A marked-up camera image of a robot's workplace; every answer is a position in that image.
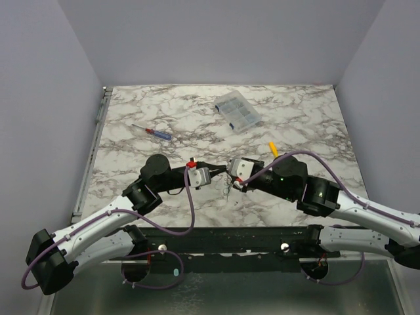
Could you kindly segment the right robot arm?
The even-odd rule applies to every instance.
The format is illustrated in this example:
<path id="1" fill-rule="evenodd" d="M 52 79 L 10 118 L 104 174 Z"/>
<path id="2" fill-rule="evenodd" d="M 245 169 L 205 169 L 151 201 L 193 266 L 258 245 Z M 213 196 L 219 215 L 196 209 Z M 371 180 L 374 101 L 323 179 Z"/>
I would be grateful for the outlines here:
<path id="1" fill-rule="evenodd" d="M 419 269 L 419 215 L 396 210 L 363 198 L 334 177 L 310 176 L 307 165 L 292 154 L 277 157 L 271 164 L 231 159 L 227 173 L 240 191 L 260 190 L 295 203 L 313 217 L 331 217 L 357 224 L 354 230 L 323 227 L 301 241 L 303 252 L 315 257 L 323 250 L 360 251 L 394 259 Z"/>

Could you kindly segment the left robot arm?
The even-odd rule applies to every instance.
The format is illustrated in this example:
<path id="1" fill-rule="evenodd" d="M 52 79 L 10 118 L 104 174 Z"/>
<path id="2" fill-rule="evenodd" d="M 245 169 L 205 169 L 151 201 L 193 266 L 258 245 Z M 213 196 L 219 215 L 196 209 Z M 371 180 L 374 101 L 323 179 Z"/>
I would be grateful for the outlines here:
<path id="1" fill-rule="evenodd" d="M 26 256 L 28 266 L 21 286 L 40 288 L 52 295 L 67 286 L 83 268 L 128 256 L 137 259 L 147 253 L 148 244 L 133 221 L 146 219 L 161 205 L 160 193 L 198 189 L 226 172 L 226 166 L 191 159 L 183 167 L 172 168 L 162 154 L 150 156 L 139 177 L 107 206 L 71 226 L 33 235 Z"/>

